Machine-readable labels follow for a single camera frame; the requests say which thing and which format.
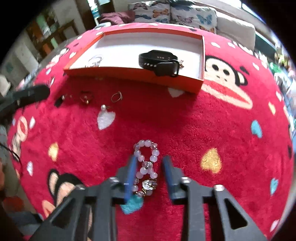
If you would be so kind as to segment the dark wooden desk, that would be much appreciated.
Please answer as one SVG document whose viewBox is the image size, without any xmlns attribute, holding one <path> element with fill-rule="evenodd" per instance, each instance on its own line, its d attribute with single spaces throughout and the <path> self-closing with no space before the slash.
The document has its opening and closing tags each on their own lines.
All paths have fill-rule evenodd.
<svg viewBox="0 0 296 241">
<path fill-rule="evenodd" d="M 53 33 L 49 33 L 46 35 L 42 34 L 42 31 L 40 27 L 38 27 L 36 21 L 33 21 L 31 24 L 29 24 L 29 26 L 25 28 L 25 31 L 29 35 L 29 38 L 37 52 L 42 58 L 45 58 L 55 49 L 53 40 L 57 40 L 57 46 L 67 40 L 65 31 L 68 28 L 71 28 L 74 31 L 75 36 L 79 35 L 74 20 L 63 24 L 62 26 L 58 27 L 57 30 L 55 30 Z"/>
</svg>

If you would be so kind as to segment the pearl earring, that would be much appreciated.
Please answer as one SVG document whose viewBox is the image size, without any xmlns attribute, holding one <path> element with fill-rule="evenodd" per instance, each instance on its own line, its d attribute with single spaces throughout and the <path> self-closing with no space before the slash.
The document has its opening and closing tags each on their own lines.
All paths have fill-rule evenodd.
<svg viewBox="0 0 296 241">
<path fill-rule="evenodd" d="M 101 106 L 101 110 L 102 110 L 102 111 L 107 111 L 108 109 L 110 109 L 110 106 L 107 106 L 107 105 L 105 105 L 105 104 L 103 104 L 103 105 Z"/>
</svg>

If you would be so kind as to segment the red monkey print blanket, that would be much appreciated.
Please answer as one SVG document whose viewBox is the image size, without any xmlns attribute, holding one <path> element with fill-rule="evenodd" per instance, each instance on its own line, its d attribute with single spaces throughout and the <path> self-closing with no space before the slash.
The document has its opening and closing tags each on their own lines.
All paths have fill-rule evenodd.
<svg viewBox="0 0 296 241">
<path fill-rule="evenodd" d="M 166 26 L 204 37 L 204 81 L 198 94 L 159 84 L 73 76 L 64 67 L 101 32 Z M 36 77 L 51 94 L 16 112 L 9 147 L 21 185 L 47 216 L 74 180 L 90 186 L 115 173 L 136 143 L 156 144 L 159 156 L 198 183 L 221 184 L 271 238 L 287 202 L 293 173 L 287 108 L 267 66 L 238 44 L 210 32 L 160 23 L 90 30 L 56 55 Z M 81 91 L 93 99 L 84 104 Z M 110 106 L 102 111 L 101 106 Z"/>
</svg>

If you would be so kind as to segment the orange white shallow box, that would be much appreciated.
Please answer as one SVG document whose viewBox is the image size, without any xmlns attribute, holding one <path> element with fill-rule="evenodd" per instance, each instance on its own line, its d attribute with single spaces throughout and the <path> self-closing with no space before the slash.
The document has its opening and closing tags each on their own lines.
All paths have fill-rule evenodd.
<svg viewBox="0 0 296 241">
<path fill-rule="evenodd" d="M 166 26 L 101 32 L 64 67 L 68 75 L 159 84 L 198 94 L 204 81 L 204 37 Z"/>
</svg>

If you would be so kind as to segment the maroon crumpled cloth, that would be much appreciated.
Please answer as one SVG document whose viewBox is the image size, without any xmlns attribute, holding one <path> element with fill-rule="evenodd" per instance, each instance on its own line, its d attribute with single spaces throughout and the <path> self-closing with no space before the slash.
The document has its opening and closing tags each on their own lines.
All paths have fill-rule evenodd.
<svg viewBox="0 0 296 241">
<path fill-rule="evenodd" d="M 135 12 L 133 10 L 104 13 L 98 19 L 100 24 L 110 22 L 111 25 L 128 24 L 132 23 L 134 20 Z"/>
</svg>

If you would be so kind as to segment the black smart band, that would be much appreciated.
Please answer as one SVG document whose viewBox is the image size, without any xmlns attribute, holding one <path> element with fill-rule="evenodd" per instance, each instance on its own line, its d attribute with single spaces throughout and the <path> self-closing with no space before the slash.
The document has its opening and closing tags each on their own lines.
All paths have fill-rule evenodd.
<svg viewBox="0 0 296 241">
<path fill-rule="evenodd" d="M 177 77 L 179 75 L 178 57 L 171 52 L 151 50 L 138 56 L 139 66 L 152 71 L 156 76 Z"/>
</svg>

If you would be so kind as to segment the left butterfly pillow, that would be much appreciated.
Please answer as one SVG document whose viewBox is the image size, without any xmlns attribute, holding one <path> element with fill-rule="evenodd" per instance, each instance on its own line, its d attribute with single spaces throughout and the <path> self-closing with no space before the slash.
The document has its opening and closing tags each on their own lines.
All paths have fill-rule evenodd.
<svg viewBox="0 0 296 241">
<path fill-rule="evenodd" d="M 138 23 L 165 23 L 171 18 L 171 7 L 169 1 L 138 1 L 128 4 L 128 10 L 135 14 L 134 22 Z"/>
</svg>

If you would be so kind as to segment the butterfly pillow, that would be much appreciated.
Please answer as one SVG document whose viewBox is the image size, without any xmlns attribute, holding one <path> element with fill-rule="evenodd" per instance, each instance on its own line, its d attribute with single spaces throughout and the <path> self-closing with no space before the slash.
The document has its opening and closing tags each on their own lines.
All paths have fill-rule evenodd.
<svg viewBox="0 0 296 241">
<path fill-rule="evenodd" d="M 217 33 L 216 10 L 196 5 L 171 6 L 171 23 Z"/>
<path fill-rule="evenodd" d="M 134 22 L 138 23 L 165 23 L 171 18 L 171 7 L 169 1 L 138 1 L 128 4 L 128 10 L 135 14 Z"/>
</svg>

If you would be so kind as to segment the small gold ornament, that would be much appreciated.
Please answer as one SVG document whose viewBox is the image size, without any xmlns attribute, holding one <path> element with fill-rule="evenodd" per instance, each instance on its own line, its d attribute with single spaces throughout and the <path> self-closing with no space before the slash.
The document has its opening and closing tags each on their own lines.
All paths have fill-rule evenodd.
<svg viewBox="0 0 296 241">
<path fill-rule="evenodd" d="M 180 60 L 180 61 L 179 61 L 179 68 L 181 68 L 181 69 L 184 68 L 183 60 Z"/>
</svg>

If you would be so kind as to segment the beige plain pillow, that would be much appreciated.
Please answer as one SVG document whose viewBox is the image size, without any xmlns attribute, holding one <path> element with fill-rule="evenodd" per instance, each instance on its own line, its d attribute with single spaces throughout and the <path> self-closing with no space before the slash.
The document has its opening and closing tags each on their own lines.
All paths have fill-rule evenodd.
<svg viewBox="0 0 296 241">
<path fill-rule="evenodd" d="M 230 16 L 217 16 L 217 34 L 241 44 L 247 49 L 255 48 L 255 26 Z"/>
</svg>

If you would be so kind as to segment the right butterfly pillow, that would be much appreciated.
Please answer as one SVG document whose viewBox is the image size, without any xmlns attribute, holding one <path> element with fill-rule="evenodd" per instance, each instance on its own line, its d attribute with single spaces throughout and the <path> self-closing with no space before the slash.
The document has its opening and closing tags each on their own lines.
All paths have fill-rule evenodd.
<svg viewBox="0 0 296 241">
<path fill-rule="evenodd" d="M 171 6 L 171 23 L 217 33 L 216 10 L 196 5 Z"/>
</svg>

